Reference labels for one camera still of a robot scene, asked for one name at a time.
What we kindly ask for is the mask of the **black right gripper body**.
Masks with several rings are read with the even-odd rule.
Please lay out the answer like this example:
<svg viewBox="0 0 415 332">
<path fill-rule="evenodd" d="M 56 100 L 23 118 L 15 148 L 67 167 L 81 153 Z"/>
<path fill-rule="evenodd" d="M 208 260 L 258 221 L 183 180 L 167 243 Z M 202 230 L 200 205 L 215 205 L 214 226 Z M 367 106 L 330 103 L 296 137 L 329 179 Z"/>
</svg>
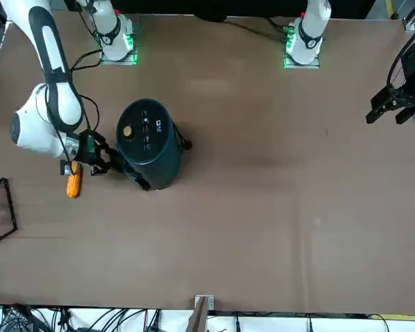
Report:
<svg viewBox="0 0 415 332">
<path fill-rule="evenodd" d="M 96 132 L 94 130 L 86 129 L 79 134 L 79 147 L 76 154 L 76 161 L 81 163 L 96 163 L 97 154 L 95 152 Z"/>
</svg>

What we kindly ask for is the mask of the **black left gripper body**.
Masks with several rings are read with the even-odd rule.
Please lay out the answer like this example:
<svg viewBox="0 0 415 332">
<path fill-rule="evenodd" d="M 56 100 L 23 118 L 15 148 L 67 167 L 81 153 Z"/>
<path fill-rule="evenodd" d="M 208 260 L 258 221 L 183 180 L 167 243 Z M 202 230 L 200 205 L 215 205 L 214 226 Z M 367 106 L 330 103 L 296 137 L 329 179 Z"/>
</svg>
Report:
<svg viewBox="0 0 415 332">
<path fill-rule="evenodd" d="M 393 109 L 415 106 L 415 44 L 412 44 L 400 57 L 404 82 L 391 86 Z"/>
</svg>

